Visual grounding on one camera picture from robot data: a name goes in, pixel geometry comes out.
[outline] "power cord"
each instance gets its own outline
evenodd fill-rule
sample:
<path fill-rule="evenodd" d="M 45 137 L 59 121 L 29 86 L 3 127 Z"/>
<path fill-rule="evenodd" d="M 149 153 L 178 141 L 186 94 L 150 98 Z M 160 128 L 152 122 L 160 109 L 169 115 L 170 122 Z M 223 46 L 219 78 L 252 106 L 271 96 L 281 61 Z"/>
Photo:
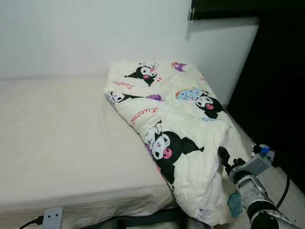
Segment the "power cord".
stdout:
<path fill-rule="evenodd" d="M 277 208 L 277 209 L 281 206 L 283 200 L 285 199 L 285 197 L 286 197 L 286 195 L 287 195 L 287 192 L 288 192 L 288 189 L 289 189 L 289 185 L 290 185 L 290 176 L 287 174 L 286 187 L 285 187 L 284 193 L 283 193 L 283 195 L 282 195 L 280 201 L 279 201 L 278 204 L 276 205 L 276 208 Z"/>
<path fill-rule="evenodd" d="M 43 222 L 43 216 L 39 216 L 39 217 L 37 217 L 36 219 L 34 219 L 34 220 L 32 220 L 32 221 L 30 221 L 30 222 L 24 224 L 24 225 L 23 225 L 22 227 L 20 227 L 19 229 L 24 229 L 24 228 L 26 228 L 27 226 L 29 226 L 29 225 L 31 225 L 31 224 L 34 224 L 34 223 L 36 223 L 37 225 L 41 225 L 42 222 Z"/>

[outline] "white bed sheet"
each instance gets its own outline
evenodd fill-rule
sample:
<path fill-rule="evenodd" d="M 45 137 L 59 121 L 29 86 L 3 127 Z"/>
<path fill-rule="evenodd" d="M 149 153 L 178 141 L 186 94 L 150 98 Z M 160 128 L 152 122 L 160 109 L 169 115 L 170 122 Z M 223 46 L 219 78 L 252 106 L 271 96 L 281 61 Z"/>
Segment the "white bed sheet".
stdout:
<path fill-rule="evenodd" d="M 0 81 L 0 227 L 63 206 L 63 228 L 175 204 L 106 77 Z"/>

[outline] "floor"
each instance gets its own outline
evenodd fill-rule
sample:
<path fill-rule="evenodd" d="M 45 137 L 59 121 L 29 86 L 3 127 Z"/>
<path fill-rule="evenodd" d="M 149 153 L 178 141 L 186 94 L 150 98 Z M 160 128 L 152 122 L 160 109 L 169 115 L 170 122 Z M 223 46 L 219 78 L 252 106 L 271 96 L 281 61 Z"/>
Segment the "floor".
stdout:
<path fill-rule="evenodd" d="M 252 140 L 247 136 L 247 134 L 235 123 L 245 147 L 248 152 L 252 149 Z M 277 204 L 281 198 L 286 185 L 286 173 L 281 168 L 269 168 L 258 176 L 258 179 L 263 184 L 268 192 L 269 198 Z M 299 188 L 290 182 L 290 187 L 286 198 L 284 199 L 279 210 L 284 214 L 290 222 L 294 223 L 296 226 L 305 229 L 305 196 L 299 190 Z M 154 224 L 149 226 L 139 226 L 130 227 L 130 229 L 178 229 L 179 227 L 175 222 Z M 249 229 L 249 219 L 244 211 L 239 215 L 234 223 L 226 225 L 217 225 L 214 229 Z"/>

